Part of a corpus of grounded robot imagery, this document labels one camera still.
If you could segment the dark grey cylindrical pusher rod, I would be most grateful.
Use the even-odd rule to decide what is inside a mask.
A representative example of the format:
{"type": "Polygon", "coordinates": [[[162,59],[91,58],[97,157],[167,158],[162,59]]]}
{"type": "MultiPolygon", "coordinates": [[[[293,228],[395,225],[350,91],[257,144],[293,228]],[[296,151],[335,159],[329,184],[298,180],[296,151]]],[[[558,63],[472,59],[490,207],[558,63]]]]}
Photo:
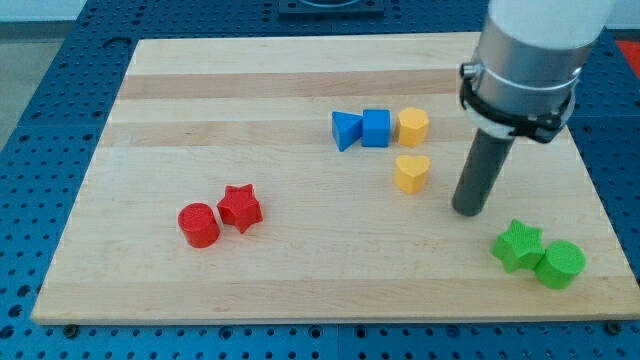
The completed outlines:
{"type": "Polygon", "coordinates": [[[483,210],[513,143],[476,131],[451,201],[457,213],[471,217],[483,210]]]}

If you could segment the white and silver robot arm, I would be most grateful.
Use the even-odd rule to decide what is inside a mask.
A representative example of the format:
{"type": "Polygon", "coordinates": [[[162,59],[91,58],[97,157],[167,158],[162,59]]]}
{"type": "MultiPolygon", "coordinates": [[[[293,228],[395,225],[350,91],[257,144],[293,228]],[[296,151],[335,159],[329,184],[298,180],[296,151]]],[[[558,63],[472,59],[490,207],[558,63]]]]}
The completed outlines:
{"type": "Polygon", "coordinates": [[[452,198],[479,214],[514,140],[551,142],[576,103],[582,69],[614,0],[491,0],[459,102],[477,131],[452,198]]]}

